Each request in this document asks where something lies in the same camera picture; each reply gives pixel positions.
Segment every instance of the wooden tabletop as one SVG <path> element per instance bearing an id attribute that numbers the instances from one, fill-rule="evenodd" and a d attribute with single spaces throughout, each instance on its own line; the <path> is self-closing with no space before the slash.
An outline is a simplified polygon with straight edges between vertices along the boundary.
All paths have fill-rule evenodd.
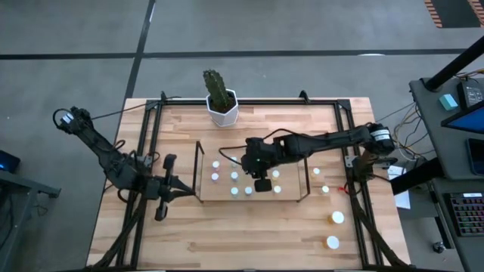
<path id="1" fill-rule="evenodd" d="M 368 98 L 350 100 L 356 125 L 374 121 Z M 128 99 L 125 107 L 133 107 L 145 101 L 146 99 Z M 143 107 L 124 112 L 118 134 L 119 139 L 126 140 L 123 152 L 136 149 L 143 112 Z M 164 106 L 161 119 L 157 151 L 162 159 L 155 163 L 154 174 L 164 175 L 163 157 L 174 153 L 178 156 L 175 161 L 175 175 L 179 175 L 182 181 L 191 186 L 195 144 L 200 141 L 205 151 L 204 169 L 200 178 L 208 178 L 213 173 L 211 162 L 219 159 L 224 169 L 224 184 L 214 184 L 211 180 L 207 182 L 213 187 L 210 191 L 211 197 L 223 195 L 222 198 L 227 200 L 233 200 L 228 188 L 237 185 L 243 190 L 250 182 L 247 180 L 237 184 L 226 177 L 226 172 L 231 172 L 231 165 L 218 155 L 219 147 L 244 145 L 245 138 L 263 137 L 277 128 L 306 134 L 337 130 L 334 109 L 329 106 L 240 106 L 237 124 L 230 128 L 218 128 L 202 106 Z M 145 150 L 148 150 L 150 143 L 152 124 L 153 121 L 150 121 Z M 241 152 L 243 150 L 228 152 L 228 155 L 240 159 Z M 321 174 L 311 179 L 312 193 L 300 203 L 250 201 L 259 197 L 257 193 L 244 199 L 248 201 L 239 199 L 204 203 L 190 196 L 170 203 L 167 218 L 158 222 L 154 220 L 158 202 L 150 201 L 144 222 L 138 269 L 361 268 L 349 197 L 337 190 L 346 182 L 341 151 L 316 153 L 308 158 L 308 164 L 309 169 L 319 168 Z M 302 163 L 286 165 L 281 168 L 281 177 L 296 175 L 302 168 Z M 293 178 L 279 182 L 283 191 L 295 190 L 291 186 L 299 186 L 294 183 Z M 321 192 L 323 185 L 330 188 L 329 195 Z M 368 182 L 368 188 L 377 229 L 393 251 L 409 263 L 390 184 L 374 179 Z M 99 260 L 116 239 L 123 223 L 125 207 L 126 204 L 117 198 L 115 188 L 110 188 L 104 194 L 88 264 Z M 334 211 L 345 215 L 342 224 L 330 224 L 327 220 Z M 340 247 L 336 250 L 323 247 L 327 236 L 337 236 Z M 368 255 L 372 256 L 368 233 L 365 237 Z"/>

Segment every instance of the concrete floor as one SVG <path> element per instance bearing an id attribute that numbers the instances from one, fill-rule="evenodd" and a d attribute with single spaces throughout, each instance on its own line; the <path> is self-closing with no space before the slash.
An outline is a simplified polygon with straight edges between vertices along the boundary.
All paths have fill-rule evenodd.
<path id="1" fill-rule="evenodd" d="M 0 1 L 0 54 L 135 52 L 148 0 Z M 482 29 L 437 29 L 423 0 L 159 0 L 145 52 L 466 48 Z M 214 68 L 239 97 L 370 97 L 376 119 L 412 101 L 408 82 L 431 76 L 455 55 L 387 57 L 245 57 L 143 60 L 133 97 L 204 97 L 202 71 Z M 104 176 L 93 154 L 51 122 L 59 107 L 93 116 L 120 110 L 132 68 L 125 60 L 0 60 L 0 149 L 19 156 L 20 173 L 62 187 L 40 197 L 24 235 L 16 271 L 53 271 L 85 264 Z M 468 69 L 482 67 L 479 59 Z M 385 119 L 391 128 L 402 113 Z M 119 117 L 95 122 L 108 139 Z M 402 130 L 409 133 L 412 127 Z M 413 139 L 425 133 L 421 125 Z M 416 150 L 431 150 L 422 141 Z M 429 248 L 439 238 L 423 220 L 403 221 L 413 264 L 461 270 L 455 252 Z"/>

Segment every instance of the white hexagonal pot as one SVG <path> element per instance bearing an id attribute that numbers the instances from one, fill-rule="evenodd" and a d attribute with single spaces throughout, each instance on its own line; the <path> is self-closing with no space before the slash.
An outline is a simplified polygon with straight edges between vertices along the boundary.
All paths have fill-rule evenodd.
<path id="1" fill-rule="evenodd" d="M 231 108 L 227 113 L 217 113 L 213 111 L 209 107 L 209 99 L 210 94 L 206 96 L 206 109 L 209 111 L 210 116 L 212 117 L 212 121 L 215 124 L 221 127 L 226 127 L 235 124 L 237 121 L 237 117 L 239 116 L 239 103 L 237 102 L 237 95 L 235 95 L 235 91 L 227 89 L 228 92 L 231 92 L 234 95 L 235 99 L 235 106 Z"/>

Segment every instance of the black keyboard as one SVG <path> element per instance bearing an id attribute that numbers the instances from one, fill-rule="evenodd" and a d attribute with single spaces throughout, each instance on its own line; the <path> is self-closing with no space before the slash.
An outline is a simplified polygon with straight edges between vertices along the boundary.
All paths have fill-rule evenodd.
<path id="1" fill-rule="evenodd" d="M 484 236 L 484 193 L 447 193 L 459 236 Z"/>

